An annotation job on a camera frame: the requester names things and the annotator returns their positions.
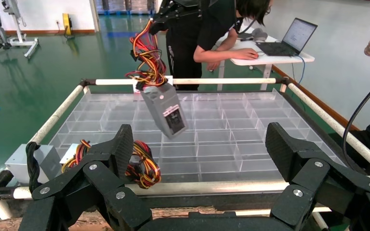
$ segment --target laptop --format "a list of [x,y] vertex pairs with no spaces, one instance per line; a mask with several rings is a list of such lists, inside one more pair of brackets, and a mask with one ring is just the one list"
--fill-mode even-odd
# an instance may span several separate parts
[[268,56],[297,56],[303,50],[317,25],[295,18],[281,42],[256,42]]

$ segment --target yellow device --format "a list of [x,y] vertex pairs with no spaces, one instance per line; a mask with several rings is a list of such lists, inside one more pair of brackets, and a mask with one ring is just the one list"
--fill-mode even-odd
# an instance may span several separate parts
[[71,19],[68,13],[63,13],[63,25],[65,26],[65,36],[73,36]]

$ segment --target black t-shirt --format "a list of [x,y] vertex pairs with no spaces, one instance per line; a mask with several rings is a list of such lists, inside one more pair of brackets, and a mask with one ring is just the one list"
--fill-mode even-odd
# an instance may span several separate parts
[[202,12],[202,20],[189,21],[169,28],[172,42],[195,48],[199,45],[208,51],[219,38],[230,29],[240,29],[243,18],[238,18],[235,25],[235,6],[233,1],[220,0]]

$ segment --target black hair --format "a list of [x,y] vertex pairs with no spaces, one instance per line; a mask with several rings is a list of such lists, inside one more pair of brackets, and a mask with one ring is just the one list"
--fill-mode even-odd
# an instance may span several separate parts
[[253,17],[260,25],[269,8],[270,0],[236,0],[236,10],[246,17]]

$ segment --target black pants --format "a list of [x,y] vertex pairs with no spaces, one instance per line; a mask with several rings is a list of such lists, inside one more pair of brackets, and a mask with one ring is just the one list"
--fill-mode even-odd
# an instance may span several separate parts
[[[173,78],[201,78],[202,64],[194,61],[196,41],[183,41],[167,32],[167,53]],[[198,90],[199,84],[176,85],[177,90]]]

